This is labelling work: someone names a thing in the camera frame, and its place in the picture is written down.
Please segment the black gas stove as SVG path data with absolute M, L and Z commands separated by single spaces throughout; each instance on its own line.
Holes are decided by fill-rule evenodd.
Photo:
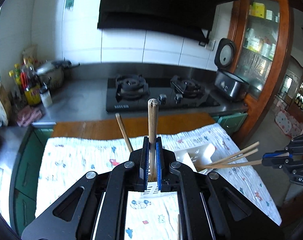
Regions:
M 177 75 L 172 78 L 120 75 L 107 81 L 107 113 L 146 111 L 149 99 L 158 100 L 160 109 L 219 106 L 204 85 Z

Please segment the small white jar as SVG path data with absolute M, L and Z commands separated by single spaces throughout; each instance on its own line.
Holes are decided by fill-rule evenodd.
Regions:
M 40 97 L 45 108 L 48 108 L 53 104 L 50 91 L 46 86 L 40 88 Z

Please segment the dark wooden chopstick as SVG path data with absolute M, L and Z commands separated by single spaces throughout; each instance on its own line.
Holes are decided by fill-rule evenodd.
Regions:
M 158 113 L 159 101 L 158 99 L 148 100 L 148 138 L 149 138 L 149 168 L 150 175 L 149 182 L 156 180 L 155 168 L 155 149 L 156 149 L 156 136 L 158 127 Z

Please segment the wall power socket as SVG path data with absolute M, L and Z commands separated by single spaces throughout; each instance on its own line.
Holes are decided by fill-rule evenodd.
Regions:
M 213 51 L 214 47 L 215 47 L 215 43 L 216 43 L 215 40 L 209 40 L 208 43 L 200 41 L 199 46 L 204 47 L 205 49 L 207 49 L 209 51 Z

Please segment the white plastic utensil holder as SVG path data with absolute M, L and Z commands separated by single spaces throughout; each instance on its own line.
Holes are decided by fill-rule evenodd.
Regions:
M 206 174 L 208 169 L 204 169 L 203 166 L 212 163 L 211 157 L 215 153 L 215 150 L 215 146 L 208 142 L 204 145 L 176 150 L 174 153 L 177 161 L 186 164 L 194 172 Z

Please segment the pink cloth on counter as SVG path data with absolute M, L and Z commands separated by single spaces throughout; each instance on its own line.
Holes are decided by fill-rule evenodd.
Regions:
M 26 106 L 17 113 L 16 123 L 20 127 L 26 127 L 39 120 L 41 117 L 41 109 Z

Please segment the metal pot with lid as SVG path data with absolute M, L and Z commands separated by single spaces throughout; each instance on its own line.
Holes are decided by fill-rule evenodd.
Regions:
M 70 60 L 46 61 L 36 68 L 36 75 L 49 90 L 57 90 L 64 83 L 64 70 L 73 67 Z

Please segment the green base cabinet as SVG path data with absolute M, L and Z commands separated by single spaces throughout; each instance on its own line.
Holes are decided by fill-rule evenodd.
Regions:
M 205 143 L 215 146 L 217 158 L 238 151 L 230 135 L 204 113 L 165 115 L 158 133 L 171 151 Z M 72 122 L 50 135 L 35 130 L 27 140 L 15 178 L 12 226 L 19 235 L 47 207 L 88 171 L 104 173 L 126 161 L 129 151 L 115 120 Z

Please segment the green wall hook plate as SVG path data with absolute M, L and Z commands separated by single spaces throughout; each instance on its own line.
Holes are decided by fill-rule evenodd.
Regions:
M 65 1 L 65 9 L 67 9 L 68 11 L 73 10 L 74 7 L 74 0 L 66 0 Z

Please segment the black rice cooker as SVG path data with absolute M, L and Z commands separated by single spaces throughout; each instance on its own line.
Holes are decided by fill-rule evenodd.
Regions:
M 219 41 L 214 63 L 217 66 L 215 87 L 230 101 L 243 101 L 249 88 L 247 81 L 229 71 L 236 53 L 236 45 L 228 38 Z

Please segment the black range hood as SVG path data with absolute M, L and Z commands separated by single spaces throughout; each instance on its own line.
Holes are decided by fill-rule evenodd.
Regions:
M 237 0 L 100 0 L 99 29 L 141 29 L 209 42 L 217 5 Z

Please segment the dark chopstick in holder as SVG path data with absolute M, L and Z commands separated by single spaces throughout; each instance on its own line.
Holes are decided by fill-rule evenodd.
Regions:
M 116 113 L 116 114 L 115 114 L 115 117 L 116 117 L 116 120 L 117 120 L 119 129 L 120 129 L 120 132 L 122 133 L 123 139 L 125 140 L 125 143 L 126 143 L 126 145 L 127 145 L 127 148 L 128 148 L 128 150 L 129 150 L 129 152 L 132 152 L 132 151 L 133 151 L 133 148 L 132 148 L 131 142 L 130 142 L 130 140 L 129 140 L 129 137 L 128 137 L 127 133 L 126 133 L 126 130 L 125 130 L 125 127 L 124 127 L 122 118 L 121 118 L 121 116 L 120 116 L 119 113 Z

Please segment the white cartoon print tablecloth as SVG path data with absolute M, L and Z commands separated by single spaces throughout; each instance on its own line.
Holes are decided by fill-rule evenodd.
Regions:
M 238 147 L 219 124 L 189 132 L 163 134 L 162 145 L 176 151 L 211 143 L 216 150 L 212 161 L 238 152 Z M 51 138 L 40 166 L 36 195 L 37 216 L 53 204 L 85 173 L 110 172 L 129 159 L 125 141 Z M 219 174 L 261 209 L 276 224 L 282 219 L 266 186 L 250 166 L 226 168 Z M 125 239 L 177 239 L 178 199 L 175 193 L 130 193 Z

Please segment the wooden glass door cabinet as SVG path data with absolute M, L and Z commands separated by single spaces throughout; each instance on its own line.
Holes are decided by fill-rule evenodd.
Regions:
M 236 44 L 231 72 L 249 83 L 248 116 L 232 139 L 246 142 L 266 116 L 284 78 L 293 44 L 289 0 L 237 0 L 229 38 Z

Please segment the yellow label oil bottle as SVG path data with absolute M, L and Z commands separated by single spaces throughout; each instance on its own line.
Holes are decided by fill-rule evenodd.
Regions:
M 21 70 L 21 81 L 27 103 L 36 106 L 41 103 L 40 83 L 32 64 L 25 64 Z

